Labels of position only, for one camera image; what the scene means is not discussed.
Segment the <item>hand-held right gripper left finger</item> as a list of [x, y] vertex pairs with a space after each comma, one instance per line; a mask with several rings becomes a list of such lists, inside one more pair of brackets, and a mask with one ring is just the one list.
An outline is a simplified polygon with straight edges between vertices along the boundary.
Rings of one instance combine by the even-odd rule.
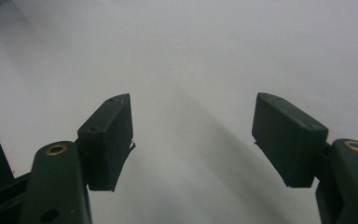
[[114, 191], [133, 150], [131, 97], [107, 99], [77, 131], [86, 182], [90, 190]]

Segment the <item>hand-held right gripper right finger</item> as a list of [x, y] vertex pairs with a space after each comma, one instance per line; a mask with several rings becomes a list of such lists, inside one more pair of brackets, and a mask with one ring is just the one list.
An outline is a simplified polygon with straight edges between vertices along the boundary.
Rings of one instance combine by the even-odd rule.
[[312, 185], [316, 157], [327, 135], [322, 123], [285, 99], [257, 94], [252, 136], [287, 187]]

